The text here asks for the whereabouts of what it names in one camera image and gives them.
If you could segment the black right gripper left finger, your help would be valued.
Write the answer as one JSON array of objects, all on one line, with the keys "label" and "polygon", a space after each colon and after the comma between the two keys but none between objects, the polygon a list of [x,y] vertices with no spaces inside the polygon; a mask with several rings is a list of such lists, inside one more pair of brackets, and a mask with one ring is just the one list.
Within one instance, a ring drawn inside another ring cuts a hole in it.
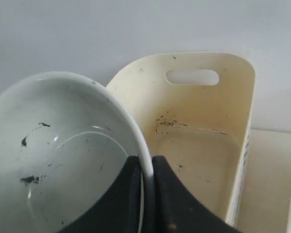
[{"label": "black right gripper left finger", "polygon": [[62,233],[137,233],[141,199],[141,167],[136,156],[126,159],[106,193]]}]

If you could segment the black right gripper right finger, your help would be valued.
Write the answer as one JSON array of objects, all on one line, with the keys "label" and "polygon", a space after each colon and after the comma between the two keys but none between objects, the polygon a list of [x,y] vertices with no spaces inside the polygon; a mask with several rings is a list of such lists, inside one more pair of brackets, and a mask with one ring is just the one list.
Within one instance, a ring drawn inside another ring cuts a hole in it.
[{"label": "black right gripper right finger", "polygon": [[237,233],[199,202],[162,155],[152,158],[155,179],[156,233]]}]

